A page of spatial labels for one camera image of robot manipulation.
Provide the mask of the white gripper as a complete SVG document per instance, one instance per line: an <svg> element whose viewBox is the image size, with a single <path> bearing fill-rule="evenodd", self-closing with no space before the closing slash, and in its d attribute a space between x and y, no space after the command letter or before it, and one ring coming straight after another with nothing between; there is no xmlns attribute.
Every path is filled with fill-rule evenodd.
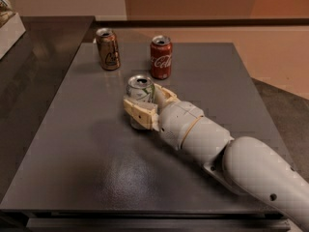
<svg viewBox="0 0 309 232"><path fill-rule="evenodd" d="M158 109L162 109L159 119ZM154 103L124 98L124 110L137 130L158 131L159 122L160 138L176 150L182 147L193 125L204 116L202 109L188 101L179 101L174 92L158 84L154 85Z"/></svg>

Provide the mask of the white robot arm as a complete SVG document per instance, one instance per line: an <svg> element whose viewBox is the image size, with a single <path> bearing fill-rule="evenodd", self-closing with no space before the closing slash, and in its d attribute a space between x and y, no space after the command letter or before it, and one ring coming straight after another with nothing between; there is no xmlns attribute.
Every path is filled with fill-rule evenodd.
<svg viewBox="0 0 309 232"><path fill-rule="evenodd" d="M149 88L129 85L124 109L228 189L252 195L309 231L309 184L264 142L233 138L202 109L156 83Z"/></svg>

